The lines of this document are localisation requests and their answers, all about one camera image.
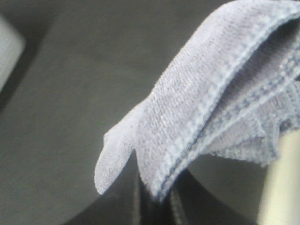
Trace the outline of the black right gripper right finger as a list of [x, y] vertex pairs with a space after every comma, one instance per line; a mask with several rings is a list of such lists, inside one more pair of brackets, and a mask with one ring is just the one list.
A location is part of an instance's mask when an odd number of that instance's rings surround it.
[[256, 225], [260, 166], [241, 161], [196, 161], [167, 198], [172, 225]]

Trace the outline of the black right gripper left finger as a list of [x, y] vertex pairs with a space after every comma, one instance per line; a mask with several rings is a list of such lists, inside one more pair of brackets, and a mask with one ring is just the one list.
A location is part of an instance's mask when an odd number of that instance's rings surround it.
[[158, 225], [159, 207], [142, 184], [135, 153], [103, 195], [67, 222], [69, 225]]

